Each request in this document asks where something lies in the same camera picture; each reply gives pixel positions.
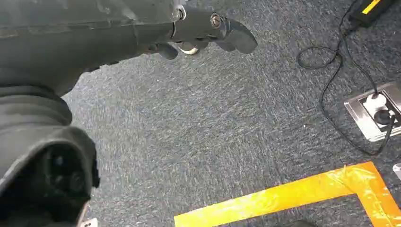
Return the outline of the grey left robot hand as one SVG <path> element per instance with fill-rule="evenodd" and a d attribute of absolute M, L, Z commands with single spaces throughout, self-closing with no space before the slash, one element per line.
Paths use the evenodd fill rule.
<path fill-rule="evenodd" d="M 258 45 L 240 22 L 183 0 L 1 1 L 1 226 L 82 223 L 100 184 L 96 145 L 62 97 L 83 73 L 211 42 L 245 54 Z"/>

